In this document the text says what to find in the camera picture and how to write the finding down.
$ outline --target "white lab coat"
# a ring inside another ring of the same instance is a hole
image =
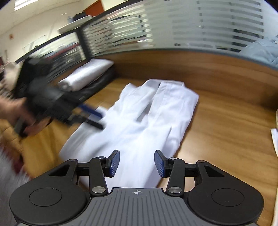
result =
[[[109,110],[99,107],[105,116],[103,131],[83,123],[60,152],[63,160],[88,162],[120,151],[120,164],[112,187],[156,187],[160,177],[154,164],[155,150],[169,158],[180,146],[198,95],[182,82],[151,79],[142,86],[128,84]],[[81,179],[88,185],[88,178]]]

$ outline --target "ceiling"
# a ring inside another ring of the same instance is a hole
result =
[[[78,1],[80,0],[39,0],[17,11],[14,11],[15,0],[10,0],[0,10],[0,35],[11,29],[13,26],[20,24],[24,20],[34,15]]]

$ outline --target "round metal screw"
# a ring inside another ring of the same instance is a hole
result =
[[[173,194],[178,194],[182,192],[182,189],[180,187],[170,187],[168,191]]]
[[[97,193],[97,194],[103,193],[105,191],[106,191],[106,189],[102,186],[96,186],[96,187],[92,188],[92,192]]]

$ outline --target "person's arm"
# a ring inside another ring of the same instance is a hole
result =
[[[22,118],[28,125],[24,130],[28,135],[35,135],[41,131],[49,122],[45,118],[39,123],[25,105],[26,98],[11,100],[0,96],[0,119],[6,119],[11,125],[15,125],[19,118]]]

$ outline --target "ceiling light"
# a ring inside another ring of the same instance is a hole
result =
[[[14,4],[14,10],[16,11],[18,9],[21,9],[22,7],[27,6],[36,1],[38,1],[38,0],[16,0],[15,4]]]

